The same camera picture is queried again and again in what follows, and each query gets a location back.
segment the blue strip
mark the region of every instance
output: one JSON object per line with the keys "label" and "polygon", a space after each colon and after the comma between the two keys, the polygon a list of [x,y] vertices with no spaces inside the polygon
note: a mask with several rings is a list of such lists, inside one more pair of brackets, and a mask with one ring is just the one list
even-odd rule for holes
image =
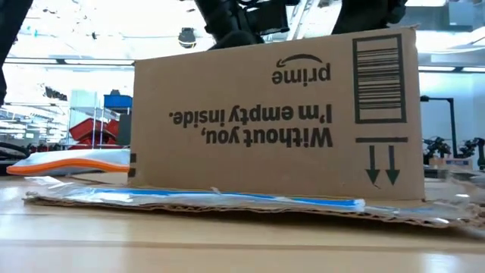
{"label": "blue strip", "polygon": [[[118,194],[132,194],[132,195],[159,195],[167,196],[174,194],[214,194],[214,192],[209,191],[184,191],[184,190],[135,190],[135,189],[100,189],[91,188],[89,189],[90,194],[95,193],[118,193]],[[237,195],[254,197],[260,199],[274,200],[276,196],[268,196],[263,194],[244,194],[244,193],[222,193],[223,195]],[[359,203],[356,200],[324,200],[324,199],[308,199],[308,198],[288,198],[296,202],[306,202],[309,204],[319,205],[319,206],[344,206],[353,207],[358,206]]]}

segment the table surface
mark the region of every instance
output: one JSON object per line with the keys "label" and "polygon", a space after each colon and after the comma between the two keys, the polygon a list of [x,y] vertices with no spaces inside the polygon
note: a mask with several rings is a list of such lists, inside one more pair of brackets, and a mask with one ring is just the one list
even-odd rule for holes
{"label": "table surface", "polygon": [[0,272],[480,272],[485,231],[318,215],[25,206],[0,180]]}

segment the black arrow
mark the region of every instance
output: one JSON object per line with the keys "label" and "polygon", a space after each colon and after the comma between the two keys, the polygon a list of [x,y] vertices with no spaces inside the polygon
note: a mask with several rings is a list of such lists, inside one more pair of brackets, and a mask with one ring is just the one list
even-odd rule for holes
{"label": "black arrow", "polygon": [[389,146],[389,170],[386,170],[386,173],[393,186],[396,183],[399,172],[400,170],[396,170],[396,163],[394,161],[394,146]]}
{"label": "black arrow", "polygon": [[369,146],[369,164],[370,168],[365,170],[367,175],[371,179],[373,185],[375,185],[380,170],[376,170],[376,149],[375,146]]}

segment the blue container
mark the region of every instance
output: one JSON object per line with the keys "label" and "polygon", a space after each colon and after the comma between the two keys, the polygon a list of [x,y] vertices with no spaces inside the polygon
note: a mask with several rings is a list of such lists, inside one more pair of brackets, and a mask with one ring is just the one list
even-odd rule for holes
{"label": "blue container", "polygon": [[133,98],[126,95],[105,95],[105,108],[132,108]]}

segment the amazon prime box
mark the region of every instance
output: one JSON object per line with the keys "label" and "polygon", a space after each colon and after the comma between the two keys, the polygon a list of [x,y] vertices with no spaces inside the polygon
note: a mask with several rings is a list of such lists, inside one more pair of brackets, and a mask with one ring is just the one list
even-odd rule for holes
{"label": "amazon prime box", "polygon": [[412,28],[138,61],[130,184],[421,199]]}

